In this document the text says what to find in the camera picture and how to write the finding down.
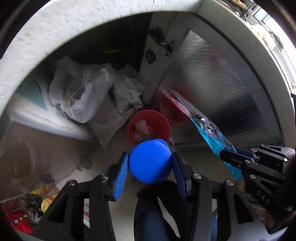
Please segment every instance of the metal rack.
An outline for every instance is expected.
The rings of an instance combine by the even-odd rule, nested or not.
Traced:
[[[231,0],[221,0],[224,3],[226,3],[228,6],[230,6],[234,11],[239,13],[239,16],[241,18],[243,18],[244,20],[246,20],[246,16],[245,13],[253,6],[257,6],[257,3],[255,3],[252,0],[241,0],[245,5],[246,8],[242,9],[240,6],[238,6],[237,4],[235,4],[233,1]]]

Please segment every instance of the person's leg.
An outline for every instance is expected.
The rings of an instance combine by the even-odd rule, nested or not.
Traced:
[[[175,220],[180,238],[184,240],[189,227],[193,202],[186,202],[182,199],[177,184],[173,181],[154,184],[152,190],[161,199],[163,206]]]
[[[152,190],[138,193],[134,217],[135,241],[175,241],[178,237],[163,218],[158,199]]]

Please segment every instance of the green sticker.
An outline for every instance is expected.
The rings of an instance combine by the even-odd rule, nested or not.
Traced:
[[[156,60],[156,55],[151,49],[148,49],[146,51],[145,57],[146,57],[148,63],[150,63],[150,64],[154,63],[154,61]]]

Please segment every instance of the plastic bag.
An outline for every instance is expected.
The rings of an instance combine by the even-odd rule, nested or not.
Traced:
[[[143,107],[140,95],[146,89],[146,81],[129,65],[118,72],[114,80],[114,103],[119,113],[124,113],[130,105],[135,109]]]
[[[107,94],[99,111],[87,124],[105,149],[111,137],[123,126],[133,114],[133,111],[134,108],[132,107],[123,114],[119,114],[110,95]]]
[[[236,152],[233,145],[222,135],[218,127],[211,122],[203,113],[196,107],[189,103],[183,96],[174,90],[166,90],[159,87],[159,90],[167,96],[197,127],[199,133],[208,143],[212,151],[219,157],[220,151],[228,149]],[[236,181],[242,181],[243,176],[241,170],[233,167],[229,163],[223,162],[227,165]]]
[[[49,87],[52,104],[75,121],[89,121],[113,85],[113,74],[97,64],[81,65],[69,58],[58,60],[56,67]]]

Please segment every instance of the blue plastic cap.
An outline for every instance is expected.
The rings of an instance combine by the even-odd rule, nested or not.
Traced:
[[[130,155],[130,169],[141,182],[154,184],[164,181],[172,170],[171,152],[164,140],[145,141]]]

